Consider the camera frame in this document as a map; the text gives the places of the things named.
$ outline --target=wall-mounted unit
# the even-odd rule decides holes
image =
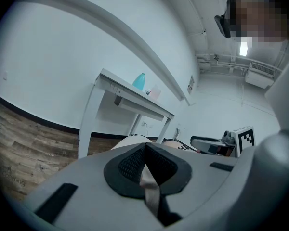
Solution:
[[[188,86],[187,86],[187,91],[188,91],[188,93],[189,94],[191,94],[191,92],[192,92],[192,89],[193,89],[193,86],[194,86],[194,78],[193,78],[193,76],[191,76],[191,79],[189,80],[189,84],[188,84]]]
[[[265,89],[274,83],[274,70],[257,63],[250,63],[245,81]]]
[[[200,70],[210,70],[211,68],[210,59],[197,58],[197,62]]]

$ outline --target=air vent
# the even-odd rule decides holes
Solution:
[[[273,78],[274,73],[275,73],[274,70],[272,70],[271,68],[268,68],[268,67],[265,67],[265,66],[262,66],[260,64],[253,63],[253,62],[250,62],[249,70],[253,71],[253,72],[257,72],[257,73],[265,75],[265,76],[268,76],[270,78]]]

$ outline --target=ceiling light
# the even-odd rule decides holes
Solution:
[[[247,55],[247,42],[241,42],[241,48],[240,48],[240,55],[246,56]]]

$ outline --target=table leg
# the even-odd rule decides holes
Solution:
[[[131,132],[130,132],[130,135],[134,134],[135,131],[136,131],[136,128],[138,127],[139,123],[140,123],[140,120],[141,120],[141,117],[143,117],[141,114],[138,114],[134,124],[133,124],[133,127],[131,128]]]
[[[109,83],[107,81],[98,77],[92,88],[79,131],[78,158],[86,157],[88,155],[89,142],[91,132],[93,130],[94,120],[105,90],[108,86]]]
[[[161,144],[161,143],[163,142],[164,137],[165,137],[166,130],[167,130],[170,122],[171,122],[171,119],[170,119],[170,118],[167,118],[166,123],[165,123],[162,131],[160,132],[158,139],[156,140],[156,143],[160,143],[160,144]]]

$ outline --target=blue bottle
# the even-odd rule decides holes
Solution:
[[[136,80],[134,80],[133,86],[142,91],[145,85],[144,83],[145,83],[145,74],[142,73],[136,78]]]

